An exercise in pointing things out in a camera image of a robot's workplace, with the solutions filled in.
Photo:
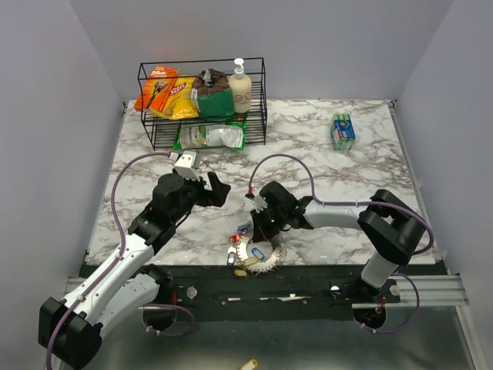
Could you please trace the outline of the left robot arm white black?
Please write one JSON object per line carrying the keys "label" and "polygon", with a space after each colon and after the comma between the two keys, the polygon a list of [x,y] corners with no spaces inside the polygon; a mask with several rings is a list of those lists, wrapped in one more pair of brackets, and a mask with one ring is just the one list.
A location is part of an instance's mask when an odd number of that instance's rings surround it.
{"label": "left robot arm white black", "polygon": [[140,269],[195,206],[225,204],[231,187],[214,172],[208,177],[190,180],[177,172],[161,176],[150,203],[124,232],[119,247],[62,300],[45,301],[39,312],[39,344],[47,350],[47,368],[53,356],[74,369],[84,368],[124,318],[140,306],[169,299],[169,283]]}

